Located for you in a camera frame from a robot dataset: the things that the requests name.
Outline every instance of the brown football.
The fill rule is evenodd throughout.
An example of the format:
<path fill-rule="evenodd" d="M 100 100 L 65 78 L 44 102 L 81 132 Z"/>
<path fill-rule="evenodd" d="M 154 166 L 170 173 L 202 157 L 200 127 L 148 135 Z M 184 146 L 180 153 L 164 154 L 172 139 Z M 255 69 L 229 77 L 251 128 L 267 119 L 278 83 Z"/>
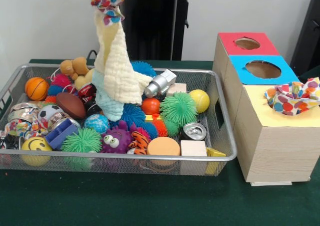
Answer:
<path fill-rule="evenodd" d="M 56 103 L 74 119 L 84 119 L 86 117 L 86 109 L 83 102 L 74 94 L 60 92 L 56 96 Z"/>

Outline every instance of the soccer ball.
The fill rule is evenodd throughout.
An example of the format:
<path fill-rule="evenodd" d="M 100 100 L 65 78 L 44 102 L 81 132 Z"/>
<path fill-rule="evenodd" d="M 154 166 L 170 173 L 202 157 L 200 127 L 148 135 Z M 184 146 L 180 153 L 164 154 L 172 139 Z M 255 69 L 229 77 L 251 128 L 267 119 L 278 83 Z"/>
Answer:
<path fill-rule="evenodd" d="M 47 128 L 49 119 L 56 113 L 56 112 L 64 112 L 60 107 L 57 105 L 47 105 L 39 111 L 38 119 L 39 121 Z"/>

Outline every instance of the teddy bear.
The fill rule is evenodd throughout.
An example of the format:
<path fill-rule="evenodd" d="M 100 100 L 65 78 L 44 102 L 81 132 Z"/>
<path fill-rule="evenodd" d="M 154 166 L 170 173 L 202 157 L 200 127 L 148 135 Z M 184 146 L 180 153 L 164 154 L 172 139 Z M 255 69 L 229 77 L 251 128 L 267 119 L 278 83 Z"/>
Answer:
<path fill-rule="evenodd" d="M 74 86 L 77 90 L 87 83 L 91 83 L 94 69 L 89 70 L 87 60 L 84 57 L 78 57 L 74 60 L 65 60 L 60 64 L 60 70 L 63 74 L 71 76 L 74 80 Z"/>
<path fill-rule="evenodd" d="M 60 64 L 60 71 L 72 80 L 76 80 L 79 75 L 86 75 L 89 72 L 87 60 L 84 57 L 78 57 L 74 60 L 65 60 Z"/>

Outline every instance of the googly eye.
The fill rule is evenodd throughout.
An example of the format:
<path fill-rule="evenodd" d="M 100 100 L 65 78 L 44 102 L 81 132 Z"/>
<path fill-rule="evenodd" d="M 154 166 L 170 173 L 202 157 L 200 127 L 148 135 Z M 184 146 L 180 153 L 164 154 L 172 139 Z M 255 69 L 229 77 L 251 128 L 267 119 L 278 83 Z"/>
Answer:
<path fill-rule="evenodd" d="M 110 144 L 110 141 L 113 139 L 114 137 L 112 137 L 111 135 L 106 135 L 104 138 L 103 138 L 103 141 L 105 144 Z"/>
<path fill-rule="evenodd" d="M 116 148 L 119 146 L 119 140 L 117 138 L 113 138 L 110 143 L 109 143 L 110 147 L 112 148 Z"/>

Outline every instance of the metal basket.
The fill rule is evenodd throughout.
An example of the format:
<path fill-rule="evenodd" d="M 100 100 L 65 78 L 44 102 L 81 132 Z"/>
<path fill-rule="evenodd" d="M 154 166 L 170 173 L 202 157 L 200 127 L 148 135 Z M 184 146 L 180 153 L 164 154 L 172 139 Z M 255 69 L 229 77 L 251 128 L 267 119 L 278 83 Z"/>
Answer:
<path fill-rule="evenodd" d="M 0 129 L 3 130 L 12 105 L 29 101 L 24 86 L 32 77 L 47 78 L 58 65 L 28 64 L 19 67 L 0 92 L 3 105 L 0 114 Z M 185 157 L 157 155 L 129 155 L 107 153 L 44 152 L 0 149 L 0 169 L 45 170 L 45 171 L 90 171 L 113 173 L 151 173 L 170 175 L 217 176 L 228 161 L 237 156 L 237 148 L 230 125 L 227 107 L 218 76 L 208 70 L 172 69 L 177 74 L 177 83 L 186 83 L 187 90 L 202 89 L 210 96 L 208 110 L 198 116 L 207 128 L 207 147 L 226 154 L 226 157 Z M 30 166 L 22 157 L 35 164 L 49 157 L 46 164 Z"/>

